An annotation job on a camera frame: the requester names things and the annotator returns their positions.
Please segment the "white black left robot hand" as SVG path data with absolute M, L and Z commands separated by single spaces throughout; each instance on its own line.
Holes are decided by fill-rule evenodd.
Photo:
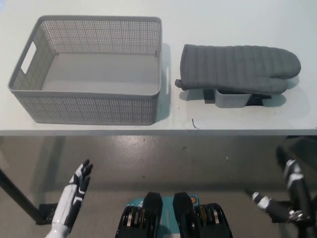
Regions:
M 89 186 L 92 168 L 93 164 L 87 159 L 75 171 L 62 192 L 52 224 L 61 224 L 72 229 Z

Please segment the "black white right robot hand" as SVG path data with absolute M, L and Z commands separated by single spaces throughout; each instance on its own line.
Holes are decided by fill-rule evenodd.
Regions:
M 250 191 L 248 195 L 260 209 L 280 222 L 315 223 L 316 214 L 309 189 L 295 156 L 285 147 L 279 146 L 276 150 L 276 158 L 283 171 L 286 188 L 290 195 L 289 206 L 286 207 L 281 202 L 263 196 L 258 191 Z

